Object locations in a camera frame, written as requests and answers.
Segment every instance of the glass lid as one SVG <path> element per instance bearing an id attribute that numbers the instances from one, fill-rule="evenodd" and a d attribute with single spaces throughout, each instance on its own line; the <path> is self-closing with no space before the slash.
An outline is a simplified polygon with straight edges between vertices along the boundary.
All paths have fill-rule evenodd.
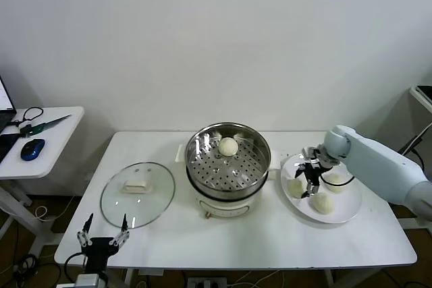
<path id="1" fill-rule="evenodd" d="M 176 185 L 171 172 L 154 162 L 136 163 L 114 175 L 101 196 L 103 216 L 122 226 L 126 214 L 130 229 L 153 222 L 173 200 Z"/>

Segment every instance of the blue mouse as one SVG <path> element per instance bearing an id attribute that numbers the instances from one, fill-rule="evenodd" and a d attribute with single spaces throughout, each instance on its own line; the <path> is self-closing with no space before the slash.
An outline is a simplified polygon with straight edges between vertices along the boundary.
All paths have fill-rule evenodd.
<path id="1" fill-rule="evenodd" d="M 22 147 L 21 159 L 25 161 L 34 160 L 39 156 L 39 153 L 41 153 L 44 146 L 45 140 L 42 140 L 41 138 L 35 138 L 34 140 L 28 141 Z"/>

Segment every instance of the floor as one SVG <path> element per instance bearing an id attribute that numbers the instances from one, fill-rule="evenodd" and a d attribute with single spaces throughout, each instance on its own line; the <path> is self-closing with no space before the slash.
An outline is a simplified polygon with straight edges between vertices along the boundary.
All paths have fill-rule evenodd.
<path id="1" fill-rule="evenodd" d="M 34 212 L 37 206 L 46 206 L 49 210 L 49 214 L 59 214 L 68 204 L 68 198 L 49 198 L 42 199 L 40 197 L 33 198 L 33 204 L 29 208 Z M 72 218 L 76 207 L 79 204 L 79 199 L 73 199 L 70 207 L 67 211 L 58 218 L 53 225 L 53 231 L 56 233 L 62 233 L 66 230 L 70 219 Z M 406 210 L 400 206 L 392 207 L 395 214 L 398 217 L 411 217 L 409 210 Z M 7 215 L 0 211 L 0 225 L 2 225 L 7 219 Z M 12 260 L 14 257 L 14 246 L 17 239 L 17 228 L 18 228 L 18 245 L 16 250 L 16 260 L 19 260 L 27 254 L 27 251 L 32 245 L 34 239 L 33 234 L 27 229 L 18 225 L 16 222 L 12 224 L 3 238 L 0 240 L 0 288 L 16 287 L 15 282 L 4 286 L 12 278 Z M 418 262 L 412 266 L 395 266 L 386 268 L 384 271 L 379 271 L 377 274 L 371 276 L 367 280 L 359 284 L 358 288 L 398 288 L 403 287 L 403 284 L 407 281 L 419 281 L 427 286 L 432 287 L 432 238 L 429 233 L 425 230 L 409 230 L 406 232 L 409 240 L 414 246 L 417 255 Z M 54 262 L 55 246 L 46 247 L 41 254 L 39 259 L 40 264 Z M 341 278 L 347 270 L 337 270 L 334 272 L 336 280 Z M 78 267 L 71 267 L 70 273 L 73 277 L 76 277 L 80 273 Z M 134 273 L 132 278 L 131 287 L 146 288 L 146 284 L 143 281 L 149 280 L 150 285 L 147 287 L 152 288 L 182 288 L 184 286 L 184 277 L 227 277 L 228 283 L 235 283 L 239 278 L 244 276 L 247 271 L 165 271 L 163 277 L 138 277 L 137 272 Z M 44 266 L 37 271 L 37 273 L 25 282 L 24 287 L 34 288 L 48 288 L 52 287 L 59 274 L 58 270 L 54 266 Z M 126 272 L 122 269 L 117 270 L 119 276 L 124 276 Z M 241 282 L 255 283 L 259 279 L 271 274 L 271 271 L 254 271 L 250 273 Z M 282 287 L 282 275 L 283 275 L 283 287 L 326 287 L 325 276 L 322 270 L 291 270 L 275 273 L 268 279 L 265 279 L 259 283 L 260 288 L 274 288 Z M 67 283 L 67 279 L 61 272 L 59 283 Z M 251 285 L 236 285 L 237 288 L 247 288 Z M 409 285 L 408 288 L 426 287 L 422 285 Z"/>

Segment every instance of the small white table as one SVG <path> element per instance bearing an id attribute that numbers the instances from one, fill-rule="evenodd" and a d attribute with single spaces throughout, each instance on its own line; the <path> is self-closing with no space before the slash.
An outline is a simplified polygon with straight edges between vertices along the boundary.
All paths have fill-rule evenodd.
<path id="1" fill-rule="evenodd" d="M 416 253 L 387 202 L 360 184 L 362 207 L 346 224 L 326 225 L 304 218 L 282 194 L 277 177 L 262 188 L 259 205 L 236 219 L 206 219 L 197 206 L 184 164 L 176 163 L 189 132 L 120 132 L 109 144 L 55 254 L 64 263 L 80 251 L 76 233 L 94 213 L 90 236 L 119 232 L 101 214 L 100 197 L 109 179 L 133 163 L 165 165 L 175 178 L 169 208 L 153 223 L 133 229 L 108 261 L 118 268 L 160 269 L 311 269 L 356 268 L 335 287 L 351 287 L 389 265 L 412 264 Z M 325 132 L 263 132 L 272 150 L 295 154 L 316 146 Z M 74 258 L 71 264 L 80 265 Z"/>
<path id="2" fill-rule="evenodd" d="M 19 109 L 13 120 L 22 119 L 25 109 Z M 5 233 L 13 219 L 36 235 L 36 239 L 30 249 L 30 253 L 38 256 L 44 245 L 56 244 L 62 235 L 55 235 L 50 228 L 52 222 L 42 223 L 35 219 L 22 205 L 29 206 L 32 201 L 11 179 L 34 179 L 46 176 L 57 162 L 65 145 L 79 124 L 84 109 L 82 107 L 55 107 L 44 108 L 44 113 L 34 119 L 31 125 L 46 123 L 54 119 L 71 115 L 51 129 L 30 138 L 19 138 L 7 156 L 0 163 L 0 206 L 10 211 L 10 216 L 0 229 L 0 237 Z M 1 134 L 18 133 L 15 126 L 6 127 Z M 34 139 L 42 138 L 45 146 L 40 155 L 33 161 L 24 161 L 20 157 L 21 149 L 25 143 Z"/>

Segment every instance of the dough ball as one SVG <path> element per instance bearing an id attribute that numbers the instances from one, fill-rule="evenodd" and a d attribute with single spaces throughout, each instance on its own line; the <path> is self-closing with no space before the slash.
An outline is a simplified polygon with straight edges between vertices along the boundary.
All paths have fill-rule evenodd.
<path id="1" fill-rule="evenodd" d="M 219 142 L 219 152 L 225 156 L 233 156 L 238 151 L 238 144 L 233 138 L 223 138 Z"/>
<path id="2" fill-rule="evenodd" d="M 312 206 L 321 214 L 330 214 L 335 210 L 335 202 L 324 192 L 319 192 L 310 198 Z"/>
<path id="3" fill-rule="evenodd" d="M 340 175 L 338 175 L 337 173 L 330 173 L 329 175 L 323 175 L 323 178 L 329 182 L 329 183 L 334 183 L 335 185 L 339 185 L 341 183 L 346 182 L 346 180 L 341 177 Z M 331 190 L 332 192 L 336 193 L 336 194 L 340 194 L 341 192 L 343 192 L 346 189 L 346 185 L 342 185 L 340 187 L 335 187 L 334 185 L 327 185 L 327 188 L 329 190 Z"/>
<path id="4" fill-rule="evenodd" d="M 302 181 L 299 178 L 288 180 L 288 191 L 291 196 L 300 199 L 304 193 Z"/>

